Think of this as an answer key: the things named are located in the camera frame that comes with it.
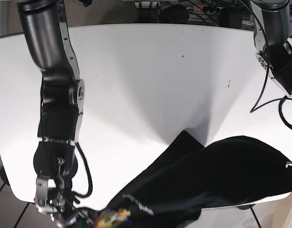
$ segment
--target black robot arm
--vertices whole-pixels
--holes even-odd
[[[290,32],[290,1],[251,0],[251,7],[261,23],[260,26],[255,20],[257,59],[265,69],[269,60],[269,77],[288,98],[292,98],[292,47],[287,41]]]
[[[38,128],[41,141],[34,155],[34,202],[39,212],[51,215],[58,227],[92,227],[92,221],[73,207],[73,202],[79,203],[77,196],[85,198],[91,194],[92,180],[88,175],[91,188],[86,195],[72,192],[72,178],[78,169],[75,145],[81,151],[78,133],[85,87],[69,39],[64,2],[17,2],[30,54],[42,72]]]

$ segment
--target white tabletop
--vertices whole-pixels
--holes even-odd
[[[252,32],[126,24],[69,33],[86,85],[80,144],[93,178],[93,193],[81,206],[105,207],[185,128],[203,145],[251,136],[292,160],[292,131],[279,118],[278,102],[249,113],[265,76]],[[36,192],[40,84],[24,36],[0,39],[0,155],[14,195],[24,201]],[[283,93],[269,81],[261,103],[279,97]],[[291,102],[284,115],[292,123]],[[86,193],[76,155],[73,189]]]

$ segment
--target black cloth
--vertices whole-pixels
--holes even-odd
[[[107,208],[129,210],[133,227],[176,227],[197,220],[202,208],[236,206],[292,191],[287,161],[257,139],[231,137],[204,148],[183,131]]]

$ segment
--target colorful object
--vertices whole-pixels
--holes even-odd
[[[130,211],[126,209],[104,211],[93,222],[93,228],[117,228],[119,225],[126,222],[130,215]]]

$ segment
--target screw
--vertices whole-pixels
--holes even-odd
[[[79,98],[79,100],[82,100],[84,98],[83,87],[79,88],[79,90],[78,90],[78,98]]]

